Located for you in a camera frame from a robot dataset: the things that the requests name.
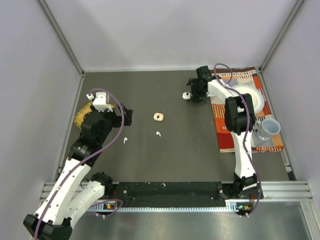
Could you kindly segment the white earbud charging case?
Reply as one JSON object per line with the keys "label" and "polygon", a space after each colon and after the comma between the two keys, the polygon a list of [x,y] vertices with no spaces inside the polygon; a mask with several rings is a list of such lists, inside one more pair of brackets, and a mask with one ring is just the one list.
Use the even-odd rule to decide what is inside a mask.
{"label": "white earbud charging case", "polygon": [[191,93],[190,93],[190,92],[184,92],[184,93],[182,94],[182,98],[183,98],[184,100],[190,100],[190,99],[191,99]]}

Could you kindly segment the pink earbud charging case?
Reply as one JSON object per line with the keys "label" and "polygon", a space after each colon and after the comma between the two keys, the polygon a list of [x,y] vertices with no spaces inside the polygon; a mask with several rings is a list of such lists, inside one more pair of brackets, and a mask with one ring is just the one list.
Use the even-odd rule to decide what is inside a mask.
{"label": "pink earbud charging case", "polygon": [[164,120],[164,115],[162,113],[155,113],[153,119],[157,122],[162,122]]}

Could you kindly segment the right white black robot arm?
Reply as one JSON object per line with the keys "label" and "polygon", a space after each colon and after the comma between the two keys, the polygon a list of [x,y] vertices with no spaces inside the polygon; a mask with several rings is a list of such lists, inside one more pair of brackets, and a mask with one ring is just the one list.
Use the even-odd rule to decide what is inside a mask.
{"label": "right white black robot arm", "polygon": [[191,103],[203,103],[205,97],[216,97],[224,103],[224,123],[231,133],[235,149],[233,195],[245,198],[257,187],[258,178],[252,159],[251,138],[255,124],[252,96],[240,93],[223,82],[217,73],[211,73],[207,65],[196,69],[196,78],[190,78],[190,92],[183,98]]}

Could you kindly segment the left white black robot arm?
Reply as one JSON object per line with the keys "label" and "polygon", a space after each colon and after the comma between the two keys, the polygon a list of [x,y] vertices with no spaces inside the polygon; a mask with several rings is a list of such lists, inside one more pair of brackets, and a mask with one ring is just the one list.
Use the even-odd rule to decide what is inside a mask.
{"label": "left white black robot arm", "polygon": [[91,105],[84,115],[79,138],[72,145],[55,186],[41,207],[23,220],[35,240],[68,240],[87,210],[99,198],[113,194],[113,179],[103,172],[95,173],[79,194],[76,190],[105,149],[103,143],[112,129],[131,125],[133,110],[124,105],[118,108],[120,115],[114,111],[99,112]]}

